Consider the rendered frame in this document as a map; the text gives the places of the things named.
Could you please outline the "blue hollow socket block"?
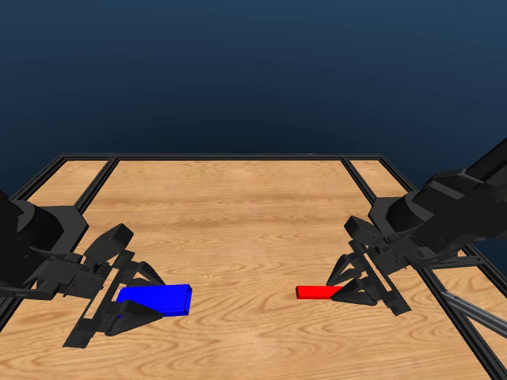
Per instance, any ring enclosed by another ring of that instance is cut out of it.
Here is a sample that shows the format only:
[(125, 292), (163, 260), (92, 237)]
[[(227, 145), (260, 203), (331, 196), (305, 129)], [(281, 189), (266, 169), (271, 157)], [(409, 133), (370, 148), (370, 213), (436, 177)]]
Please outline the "blue hollow socket block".
[(133, 301), (158, 311), (165, 317), (186, 316), (193, 289), (189, 284), (124, 287), (116, 301)]

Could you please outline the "thin red peg bar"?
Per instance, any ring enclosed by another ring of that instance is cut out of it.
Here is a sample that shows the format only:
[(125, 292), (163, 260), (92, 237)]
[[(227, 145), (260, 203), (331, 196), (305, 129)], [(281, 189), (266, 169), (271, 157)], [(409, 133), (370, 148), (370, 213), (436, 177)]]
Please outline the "thin red peg bar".
[(340, 286), (297, 286), (295, 294), (297, 299), (326, 300), (340, 289)]

